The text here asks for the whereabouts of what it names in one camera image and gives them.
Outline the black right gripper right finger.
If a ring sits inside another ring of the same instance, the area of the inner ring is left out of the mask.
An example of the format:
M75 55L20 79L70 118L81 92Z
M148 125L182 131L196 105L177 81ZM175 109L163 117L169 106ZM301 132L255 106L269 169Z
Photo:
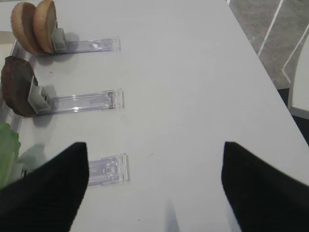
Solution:
M221 180L243 232L307 232L309 187L235 142L225 142Z

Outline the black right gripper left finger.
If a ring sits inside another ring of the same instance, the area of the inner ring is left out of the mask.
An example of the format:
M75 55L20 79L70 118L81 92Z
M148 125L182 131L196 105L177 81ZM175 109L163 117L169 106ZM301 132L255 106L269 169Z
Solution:
M0 191L2 232L68 232L89 180L87 146L76 142Z

